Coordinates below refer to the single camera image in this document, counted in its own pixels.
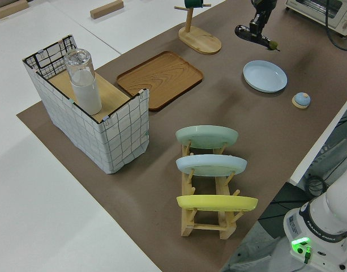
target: oven knob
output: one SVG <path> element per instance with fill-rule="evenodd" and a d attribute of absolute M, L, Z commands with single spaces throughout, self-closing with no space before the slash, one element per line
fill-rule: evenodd
<path fill-rule="evenodd" d="M 342 28 L 347 28 L 347 20 L 343 21 Z"/>

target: dark green mug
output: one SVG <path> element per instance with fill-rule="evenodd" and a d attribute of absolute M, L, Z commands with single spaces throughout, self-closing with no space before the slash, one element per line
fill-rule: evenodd
<path fill-rule="evenodd" d="M 203 7 L 203 0 L 185 0 L 185 6 L 187 9 Z"/>

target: yellow plate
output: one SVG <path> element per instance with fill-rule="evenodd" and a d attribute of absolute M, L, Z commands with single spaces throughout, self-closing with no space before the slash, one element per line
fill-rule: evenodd
<path fill-rule="evenodd" d="M 251 211 L 258 204 L 257 198 L 233 195 L 182 195 L 178 205 L 187 210 L 199 211 Z"/>

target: toaster oven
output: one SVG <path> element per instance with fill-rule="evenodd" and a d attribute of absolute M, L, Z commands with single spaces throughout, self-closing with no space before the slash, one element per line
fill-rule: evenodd
<path fill-rule="evenodd" d="M 286 6 L 325 25 L 327 0 L 287 0 Z M 347 35 L 347 2 L 329 1 L 328 26 L 343 36 Z"/>

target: cable connector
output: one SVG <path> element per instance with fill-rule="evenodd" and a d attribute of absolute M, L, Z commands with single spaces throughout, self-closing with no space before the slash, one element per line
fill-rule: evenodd
<path fill-rule="evenodd" d="M 311 256 L 311 246 L 307 246 L 307 251 L 305 253 L 305 260 L 304 260 L 304 264 L 308 264 L 308 261 L 310 259 Z"/>

